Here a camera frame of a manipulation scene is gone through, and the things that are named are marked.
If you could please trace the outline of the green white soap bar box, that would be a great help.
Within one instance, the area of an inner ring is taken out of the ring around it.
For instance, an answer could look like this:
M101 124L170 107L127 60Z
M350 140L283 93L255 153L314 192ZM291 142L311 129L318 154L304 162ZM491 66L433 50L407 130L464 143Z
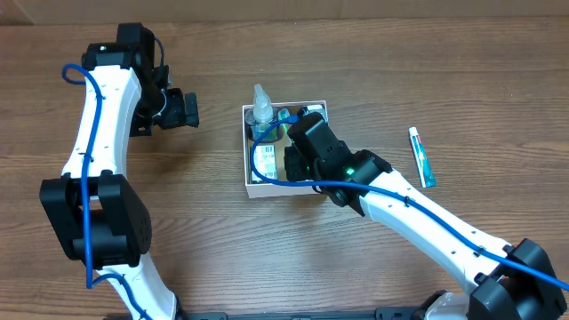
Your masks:
M274 145L259 145L255 149L253 162L262 176L271 180L277 179L276 149Z

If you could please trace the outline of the green toothbrush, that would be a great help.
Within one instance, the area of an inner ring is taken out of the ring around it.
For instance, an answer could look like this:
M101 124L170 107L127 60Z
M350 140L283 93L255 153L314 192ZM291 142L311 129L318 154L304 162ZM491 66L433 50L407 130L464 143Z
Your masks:
M281 108L278 113L277 113L277 117L278 117L278 121L280 122L281 126L286 128L289 124L286 121L286 119L290 116L290 111L288 108Z

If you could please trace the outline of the purple foam soap pump bottle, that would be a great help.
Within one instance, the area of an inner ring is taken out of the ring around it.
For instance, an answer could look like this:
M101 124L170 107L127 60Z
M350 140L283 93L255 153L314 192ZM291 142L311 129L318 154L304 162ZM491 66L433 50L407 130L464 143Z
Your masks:
M257 140L276 121L276 110L260 84L254 86L252 108L245 112L244 121L251 140Z

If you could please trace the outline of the white teal toothpaste tube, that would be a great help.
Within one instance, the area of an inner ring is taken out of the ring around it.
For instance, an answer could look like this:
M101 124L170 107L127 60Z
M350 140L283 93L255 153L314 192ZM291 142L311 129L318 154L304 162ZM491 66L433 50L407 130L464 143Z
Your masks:
M421 137L416 127L408 129L409 140L413 150L413 156L417 165L418 174L423 188L432 188L437 185L429 159L421 142Z

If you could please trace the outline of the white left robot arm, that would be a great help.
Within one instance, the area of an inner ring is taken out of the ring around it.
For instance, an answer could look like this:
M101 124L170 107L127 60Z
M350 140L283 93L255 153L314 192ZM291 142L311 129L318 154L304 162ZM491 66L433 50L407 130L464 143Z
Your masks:
M155 55L164 47L141 23L121 23L116 40L90 44L79 64L84 110L61 175L43 180L39 198L62 250L85 267L85 285L109 282L132 319L182 319L149 254L149 211L129 183L131 138L199 125L194 93L173 88L170 68Z

